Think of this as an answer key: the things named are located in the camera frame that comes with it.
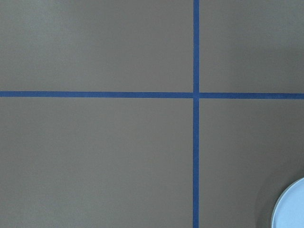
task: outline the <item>light blue plate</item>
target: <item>light blue plate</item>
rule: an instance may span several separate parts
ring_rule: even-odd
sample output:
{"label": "light blue plate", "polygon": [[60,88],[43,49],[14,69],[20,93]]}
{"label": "light blue plate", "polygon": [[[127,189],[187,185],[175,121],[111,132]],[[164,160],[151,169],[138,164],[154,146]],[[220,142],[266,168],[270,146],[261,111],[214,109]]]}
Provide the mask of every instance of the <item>light blue plate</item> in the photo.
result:
{"label": "light blue plate", "polygon": [[277,200],[271,228],[304,228],[304,178],[291,184]]}

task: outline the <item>vertical blue line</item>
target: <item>vertical blue line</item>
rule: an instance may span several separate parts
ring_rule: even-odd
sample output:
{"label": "vertical blue line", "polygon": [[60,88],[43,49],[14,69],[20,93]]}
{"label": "vertical blue line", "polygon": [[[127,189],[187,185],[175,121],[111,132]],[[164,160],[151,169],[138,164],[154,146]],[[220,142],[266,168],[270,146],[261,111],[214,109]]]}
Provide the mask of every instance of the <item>vertical blue line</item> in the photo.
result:
{"label": "vertical blue line", "polygon": [[199,228],[200,192],[200,1],[193,0],[193,228]]}

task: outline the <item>blue tape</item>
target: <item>blue tape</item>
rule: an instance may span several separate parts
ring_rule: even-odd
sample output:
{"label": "blue tape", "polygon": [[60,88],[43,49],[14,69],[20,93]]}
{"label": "blue tape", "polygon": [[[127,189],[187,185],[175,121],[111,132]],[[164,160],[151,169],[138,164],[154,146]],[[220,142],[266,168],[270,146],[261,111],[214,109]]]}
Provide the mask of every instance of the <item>blue tape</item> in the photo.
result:
{"label": "blue tape", "polygon": [[0,91],[0,97],[193,98],[193,93],[178,93],[178,92]]}
{"label": "blue tape", "polygon": [[200,219],[200,1],[193,1],[193,228]]}
{"label": "blue tape", "polygon": [[282,93],[200,93],[200,98],[221,99],[304,99],[304,94]]}

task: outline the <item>round plate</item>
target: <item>round plate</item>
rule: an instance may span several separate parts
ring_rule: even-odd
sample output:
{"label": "round plate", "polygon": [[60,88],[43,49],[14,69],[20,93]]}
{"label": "round plate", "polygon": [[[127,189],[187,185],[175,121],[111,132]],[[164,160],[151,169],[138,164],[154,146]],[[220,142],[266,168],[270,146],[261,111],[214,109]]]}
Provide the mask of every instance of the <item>round plate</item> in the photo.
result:
{"label": "round plate", "polygon": [[304,227],[304,178],[291,184],[275,204],[271,228]]}

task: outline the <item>gray square panel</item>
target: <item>gray square panel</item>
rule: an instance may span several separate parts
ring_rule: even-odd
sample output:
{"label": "gray square panel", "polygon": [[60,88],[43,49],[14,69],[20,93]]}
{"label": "gray square panel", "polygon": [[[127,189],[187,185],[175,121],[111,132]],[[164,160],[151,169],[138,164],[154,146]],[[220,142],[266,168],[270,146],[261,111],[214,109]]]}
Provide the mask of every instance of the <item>gray square panel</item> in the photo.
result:
{"label": "gray square panel", "polygon": [[202,92],[303,93],[304,1],[202,0]]}
{"label": "gray square panel", "polygon": [[4,0],[0,90],[192,91],[192,2]]}
{"label": "gray square panel", "polygon": [[0,227],[191,227],[191,100],[0,105]]}
{"label": "gray square panel", "polygon": [[304,177],[304,102],[200,105],[201,227],[269,228],[279,195]]}

